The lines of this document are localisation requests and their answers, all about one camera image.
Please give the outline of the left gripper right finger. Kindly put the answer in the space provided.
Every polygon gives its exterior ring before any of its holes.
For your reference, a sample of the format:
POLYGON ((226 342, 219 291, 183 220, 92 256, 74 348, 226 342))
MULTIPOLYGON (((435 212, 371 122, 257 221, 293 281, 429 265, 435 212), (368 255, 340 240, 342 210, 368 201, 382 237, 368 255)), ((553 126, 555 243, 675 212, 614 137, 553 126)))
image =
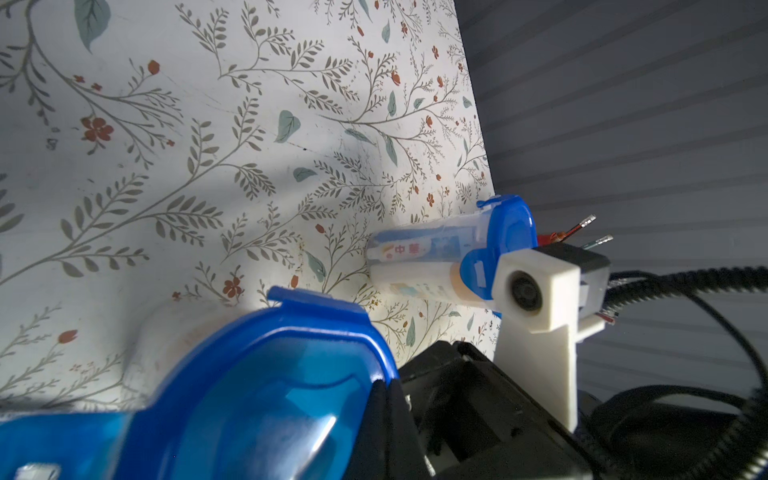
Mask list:
POLYGON ((392 380, 388 386, 387 405, 386 478, 431 479, 418 431, 399 380, 392 380))

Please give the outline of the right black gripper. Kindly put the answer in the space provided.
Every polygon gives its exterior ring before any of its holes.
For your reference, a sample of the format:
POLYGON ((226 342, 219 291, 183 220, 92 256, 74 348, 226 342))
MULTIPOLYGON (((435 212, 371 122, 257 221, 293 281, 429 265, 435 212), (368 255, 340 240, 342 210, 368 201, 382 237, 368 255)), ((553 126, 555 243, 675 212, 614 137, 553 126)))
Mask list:
POLYGON ((575 436, 618 479, 762 479, 767 391, 638 387, 595 407, 575 436))

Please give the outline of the blue-lid clear jar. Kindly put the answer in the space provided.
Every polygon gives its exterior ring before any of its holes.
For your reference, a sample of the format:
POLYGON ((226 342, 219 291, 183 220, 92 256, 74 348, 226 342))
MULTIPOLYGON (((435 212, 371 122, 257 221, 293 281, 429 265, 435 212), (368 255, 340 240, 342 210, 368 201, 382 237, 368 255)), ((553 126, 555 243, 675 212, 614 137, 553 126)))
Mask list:
POLYGON ((488 308, 500 257, 537 246, 528 205, 502 195, 479 201, 472 213, 379 231, 365 257, 385 293, 488 308))
POLYGON ((398 376, 365 310, 307 290, 205 339, 123 412, 1 425, 5 479, 339 479, 376 382, 398 376))

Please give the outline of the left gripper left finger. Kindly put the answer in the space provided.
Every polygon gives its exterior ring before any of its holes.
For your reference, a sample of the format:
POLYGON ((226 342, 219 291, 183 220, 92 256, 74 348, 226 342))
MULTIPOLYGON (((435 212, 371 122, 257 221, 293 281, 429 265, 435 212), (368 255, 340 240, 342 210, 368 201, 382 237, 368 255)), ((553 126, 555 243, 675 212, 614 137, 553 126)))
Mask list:
POLYGON ((377 380, 370 390, 354 447, 343 475, 344 480, 386 478, 387 414, 387 384, 383 380, 377 380))

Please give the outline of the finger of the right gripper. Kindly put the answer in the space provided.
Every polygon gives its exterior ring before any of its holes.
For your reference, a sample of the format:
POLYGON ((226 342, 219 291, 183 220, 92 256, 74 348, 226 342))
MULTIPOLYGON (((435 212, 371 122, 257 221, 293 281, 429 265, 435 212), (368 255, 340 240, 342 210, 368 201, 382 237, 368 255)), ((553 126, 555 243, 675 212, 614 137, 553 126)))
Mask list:
POLYGON ((474 345, 438 341, 399 376, 431 478, 593 478, 573 435, 474 345))

